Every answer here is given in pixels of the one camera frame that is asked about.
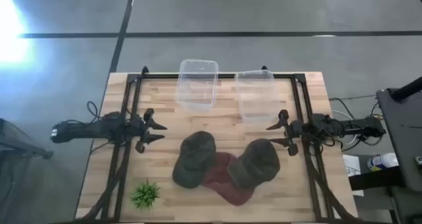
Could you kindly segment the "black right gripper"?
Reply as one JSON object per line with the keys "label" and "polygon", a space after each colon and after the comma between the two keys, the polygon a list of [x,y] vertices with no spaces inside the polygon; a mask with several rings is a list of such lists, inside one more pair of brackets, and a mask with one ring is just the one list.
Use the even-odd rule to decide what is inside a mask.
{"label": "black right gripper", "polygon": [[285,138],[271,138],[270,141],[282,145],[287,148],[287,152],[290,156],[295,156],[299,150],[293,139],[299,138],[303,134],[303,123],[299,120],[294,120],[289,123],[289,113],[286,109],[282,109],[278,113],[278,118],[278,122],[269,126],[266,130],[284,128]]}

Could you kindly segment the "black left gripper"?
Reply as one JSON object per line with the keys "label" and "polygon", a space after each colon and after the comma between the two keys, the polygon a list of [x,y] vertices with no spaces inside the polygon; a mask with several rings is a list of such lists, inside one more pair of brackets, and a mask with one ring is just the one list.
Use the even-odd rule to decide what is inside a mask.
{"label": "black left gripper", "polygon": [[136,143],[135,150],[143,154],[145,151],[145,144],[150,144],[159,139],[165,138],[162,134],[150,134],[149,128],[154,130],[167,130],[167,127],[160,125],[153,119],[154,110],[148,108],[143,117],[136,114],[130,121],[130,131],[132,136],[138,136],[140,140]]}

